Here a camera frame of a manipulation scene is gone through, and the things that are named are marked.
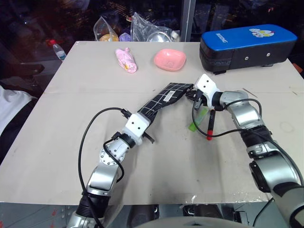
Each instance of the pink bowl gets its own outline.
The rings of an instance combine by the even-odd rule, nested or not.
[[[177,71],[186,61],[185,53],[173,49],[160,50],[154,57],[154,63],[161,69]]]

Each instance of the water bottle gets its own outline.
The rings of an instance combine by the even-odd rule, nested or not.
[[[54,50],[55,54],[57,55],[57,57],[61,61],[65,60],[67,55],[66,55],[65,51],[62,49],[62,47],[54,39],[50,40],[50,44],[53,45],[53,50]]]

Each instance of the table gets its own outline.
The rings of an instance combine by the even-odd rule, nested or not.
[[[116,48],[129,47],[138,71],[117,63]],[[185,52],[182,70],[168,72],[153,63],[163,48]],[[96,112],[117,106],[136,112],[170,82],[194,83],[206,71],[199,43],[124,43],[79,41],[49,83],[0,166],[0,201],[78,204],[77,173],[83,132]],[[273,138],[304,173],[304,80],[289,60],[273,67],[251,67],[208,75],[221,91],[246,90],[263,107]],[[127,153],[126,176],[111,203],[173,204],[254,202],[267,199],[251,177],[252,161],[239,133],[207,141],[188,130],[192,102],[183,97],[159,111],[144,140]],[[207,127],[208,118],[202,126]],[[85,182],[98,164],[105,140],[123,128],[117,111],[102,114],[87,134],[82,156]],[[215,133],[234,129],[228,112],[218,112]]]

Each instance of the red marker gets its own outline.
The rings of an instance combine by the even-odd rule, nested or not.
[[[215,119],[215,110],[211,110],[208,131],[207,131],[207,134],[209,135],[213,135],[214,119]],[[207,140],[212,140],[212,137],[207,136]]]

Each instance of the clear plastic bag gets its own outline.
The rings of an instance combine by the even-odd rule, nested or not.
[[[131,23],[131,41],[171,42],[172,29],[156,26],[134,13]]]
[[[94,24],[93,32],[96,41],[119,41],[118,35],[103,17]]]

